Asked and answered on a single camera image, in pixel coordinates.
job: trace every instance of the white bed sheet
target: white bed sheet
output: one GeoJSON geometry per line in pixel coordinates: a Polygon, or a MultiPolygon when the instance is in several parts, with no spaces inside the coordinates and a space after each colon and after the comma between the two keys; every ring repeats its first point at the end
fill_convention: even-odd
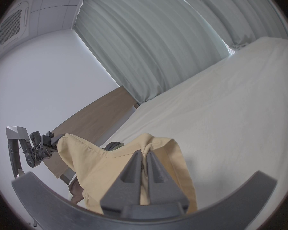
{"type": "Polygon", "coordinates": [[[288,190],[288,40],[261,38],[142,104],[105,144],[127,144],[145,132],[178,142],[199,209],[257,170],[276,178],[248,227],[257,228],[288,190]]]}

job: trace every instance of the bedsheet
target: bedsheet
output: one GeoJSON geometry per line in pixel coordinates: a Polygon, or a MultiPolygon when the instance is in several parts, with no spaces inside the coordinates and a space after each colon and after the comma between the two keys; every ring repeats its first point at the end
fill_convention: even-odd
{"type": "Polygon", "coordinates": [[[108,140],[142,133],[179,144],[198,208],[209,206],[261,170],[278,184],[249,225],[261,225],[288,191],[288,40],[263,37],[140,105],[108,140]]]}

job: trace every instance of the headboard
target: headboard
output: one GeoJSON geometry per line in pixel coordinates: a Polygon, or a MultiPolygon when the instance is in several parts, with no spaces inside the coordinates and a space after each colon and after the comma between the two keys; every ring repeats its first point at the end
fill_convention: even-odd
{"type": "MultiPolygon", "coordinates": [[[[75,113],[52,132],[55,136],[70,133],[95,143],[132,106],[138,107],[136,100],[121,86],[75,113]]],[[[44,163],[57,178],[68,169],[58,153],[44,163]]]]}

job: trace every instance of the curtain fold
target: curtain fold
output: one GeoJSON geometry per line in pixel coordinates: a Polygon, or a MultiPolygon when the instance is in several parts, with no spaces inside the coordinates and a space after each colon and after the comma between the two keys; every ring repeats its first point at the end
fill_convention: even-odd
{"type": "Polygon", "coordinates": [[[84,0],[74,29],[139,103],[229,55],[212,26],[183,0],[84,0]]]}
{"type": "Polygon", "coordinates": [[[262,36],[288,39],[268,0],[84,0],[74,29],[139,103],[224,59],[230,49],[262,36]]]}

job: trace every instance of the beige pants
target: beige pants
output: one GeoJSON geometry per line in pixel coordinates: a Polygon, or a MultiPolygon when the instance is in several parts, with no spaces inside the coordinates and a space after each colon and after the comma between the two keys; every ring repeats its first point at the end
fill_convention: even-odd
{"type": "Polygon", "coordinates": [[[173,180],[190,201],[188,213],[197,210],[195,189],[180,147],[170,138],[157,138],[144,133],[114,151],[105,151],[96,145],[71,134],[65,134],[58,142],[58,152],[63,161],[76,172],[83,187],[86,207],[103,214],[100,200],[121,173],[133,153],[141,149],[143,170],[141,205],[149,204],[147,196],[146,155],[152,150],[173,180]]]}

